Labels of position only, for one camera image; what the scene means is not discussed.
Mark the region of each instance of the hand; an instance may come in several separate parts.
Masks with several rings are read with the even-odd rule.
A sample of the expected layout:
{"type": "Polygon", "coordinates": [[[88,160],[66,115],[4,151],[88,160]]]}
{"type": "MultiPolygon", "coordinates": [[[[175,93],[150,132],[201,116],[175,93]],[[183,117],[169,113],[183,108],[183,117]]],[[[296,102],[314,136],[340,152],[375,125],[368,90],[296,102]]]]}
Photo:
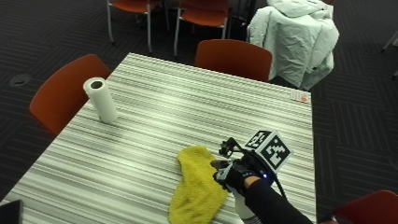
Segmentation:
{"type": "Polygon", "coordinates": [[[218,169],[218,171],[214,173],[214,180],[222,185],[223,189],[230,191],[229,188],[234,188],[237,192],[243,195],[246,188],[250,186],[254,180],[257,180],[247,177],[255,176],[258,178],[259,175],[251,171],[239,160],[225,161],[223,167],[225,168],[218,169]]]}

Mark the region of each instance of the paper towel roll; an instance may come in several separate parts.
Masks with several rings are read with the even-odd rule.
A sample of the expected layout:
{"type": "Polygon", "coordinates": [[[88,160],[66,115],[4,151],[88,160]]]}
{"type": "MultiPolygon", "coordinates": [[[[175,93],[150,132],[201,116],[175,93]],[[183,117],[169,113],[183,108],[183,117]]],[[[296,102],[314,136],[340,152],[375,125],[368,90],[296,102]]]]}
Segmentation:
{"type": "Polygon", "coordinates": [[[101,77],[90,78],[84,84],[84,89],[99,120],[111,123],[117,119],[117,111],[105,80],[101,77]]]}

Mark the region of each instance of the orange chair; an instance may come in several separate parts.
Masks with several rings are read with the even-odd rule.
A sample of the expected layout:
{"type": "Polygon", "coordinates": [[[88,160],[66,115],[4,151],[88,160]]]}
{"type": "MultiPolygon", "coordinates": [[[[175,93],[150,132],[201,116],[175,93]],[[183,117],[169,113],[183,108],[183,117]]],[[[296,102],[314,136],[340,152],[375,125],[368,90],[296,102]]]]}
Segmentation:
{"type": "Polygon", "coordinates": [[[266,49],[231,39],[198,43],[195,67],[257,81],[269,81],[273,55],[266,49]]]}
{"type": "Polygon", "coordinates": [[[179,33],[179,20],[189,21],[195,25],[221,28],[221,38],[223,39],[229,15],[229,0],[179,0],[174,38],[175,58],[179,33]]]}
{"type": "Polygon", "coordinates": [[[29,104],[29,112],[57,135],[85,104],[84,83],[92,77],[107,78],[110,71],[101,59],[88,54],[65,65],[46,80],[29,104]]]}
{"type": "Polygon", "coordinates": [[[107,9],[107,32],[109,32],[109,38],[111,45],[114,45],[113,41],[113,34],[111,34],[111,25],[110,25],[110,8],[114,7],[122,11],[127,11],[135,14],[143,14],[146,15],[146,22],[147,22],[147,48],[149,53],[151,53],[151,44],[150,44],[150,11],[151,9],[159,4],[162,1],[162,7],[163,7],[163,13],[165,13],[165,23],[166,23],[166,29],[170,30],[169,25],[169,15],[167,15],[167,8],[165,4],[165,0],[115,0],[111,3],[109,0],[106,0],[106,9],[107,9]]]}
{"type": "Polygon", "coordinates": [[[351,224],[396,224],[398,195],[378,190],[334,209],[332,215],[351,224]]]}

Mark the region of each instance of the paper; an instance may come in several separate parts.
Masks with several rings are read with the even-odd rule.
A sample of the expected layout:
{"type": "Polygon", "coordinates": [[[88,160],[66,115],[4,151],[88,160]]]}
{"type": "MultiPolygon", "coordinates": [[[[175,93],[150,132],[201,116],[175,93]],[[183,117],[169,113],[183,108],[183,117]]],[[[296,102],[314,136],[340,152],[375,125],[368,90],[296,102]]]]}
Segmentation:
{"type": "Polygon", "coordinates": [[[310,93],[306,91],[291,91],[290,98],[300,103],[308,103],[310,93]]]}
{"type": "Polygon", "coordinates": [[[105,80],[101,77],[90,78],[84,84],[84,89],[99,120],[111,123],[118,115],[105,80]]]}

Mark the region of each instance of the black glove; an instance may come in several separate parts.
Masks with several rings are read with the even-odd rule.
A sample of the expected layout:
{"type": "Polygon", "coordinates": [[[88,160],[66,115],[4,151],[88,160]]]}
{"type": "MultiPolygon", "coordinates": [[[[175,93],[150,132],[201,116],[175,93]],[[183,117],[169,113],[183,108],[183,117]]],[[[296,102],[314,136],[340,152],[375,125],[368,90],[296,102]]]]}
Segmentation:
{"type": "Polygon", "coordinates": [[[214,180],[222,185],[222,188],[227,191],[229,188],[234,188],[237,192],[243,195],[246,192],[246,188],[243,186],[245,179],[249,176],[259,175],[251,171],[241,162],[241,160],[233,161],[218,161],[225,168],[219,168],[214,162],[211,165],[218,169],[218,171],[213,174],[214,180]]]}

